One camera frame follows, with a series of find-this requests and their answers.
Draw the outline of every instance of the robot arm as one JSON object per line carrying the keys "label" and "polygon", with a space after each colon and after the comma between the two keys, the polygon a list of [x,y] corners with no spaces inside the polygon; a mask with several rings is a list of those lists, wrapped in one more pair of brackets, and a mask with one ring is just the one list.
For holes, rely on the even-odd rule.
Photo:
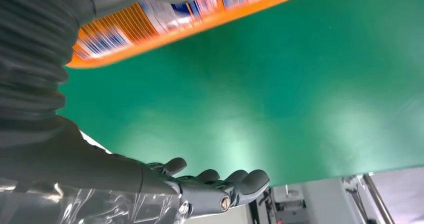
{"label": "robot arm", "polygon": [[107,154],[56,115],[79,28],[135,1],[1,0],[0,223],[172,224],[226,212],[267,187],[260,170],[174,178],[184,161],[147,165]]}

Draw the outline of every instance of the green mat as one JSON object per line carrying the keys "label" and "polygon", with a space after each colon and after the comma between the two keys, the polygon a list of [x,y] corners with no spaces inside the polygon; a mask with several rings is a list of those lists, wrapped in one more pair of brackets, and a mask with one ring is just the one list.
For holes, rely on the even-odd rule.
{"label": "green mat", "polygon": [[424,0],[292,0],[69,70],[62,115],[112,152],[273,185],[424,164]]}

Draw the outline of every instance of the orange box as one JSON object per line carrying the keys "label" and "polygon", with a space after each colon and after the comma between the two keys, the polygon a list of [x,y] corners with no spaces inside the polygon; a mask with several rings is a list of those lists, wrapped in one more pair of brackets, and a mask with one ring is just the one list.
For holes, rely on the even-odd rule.
{"label": "orange box", "polygon": [[119,62],[287,0],[195,0],[169,4],[141,0],[81,28],[68,67]]}

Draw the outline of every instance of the metal screw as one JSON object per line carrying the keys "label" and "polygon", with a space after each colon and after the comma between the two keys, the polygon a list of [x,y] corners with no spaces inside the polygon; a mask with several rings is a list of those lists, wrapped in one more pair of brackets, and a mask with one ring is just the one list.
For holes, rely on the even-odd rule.
{"label": "metal screw", "polygon": [[187,214],[189,212],[189,202],[183,202],[183,204],[179,207],[178,212],[183,215]]}
{"label": "metal screw", "polygon": [[225,195],[221,198],[219,207],[222,212],[226,212],[230,208],[230,204],[231,204],[230,197]]}

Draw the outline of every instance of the plastic wrap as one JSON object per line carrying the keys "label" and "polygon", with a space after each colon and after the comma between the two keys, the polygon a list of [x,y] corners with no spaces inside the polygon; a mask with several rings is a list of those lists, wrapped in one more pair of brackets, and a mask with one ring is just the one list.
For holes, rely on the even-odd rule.
{"label": "plastic wrap", "polygon": [[8,224],[183,224],[178,195],[78,189],[46,182],[29,188],[0,179],[0,220]]}

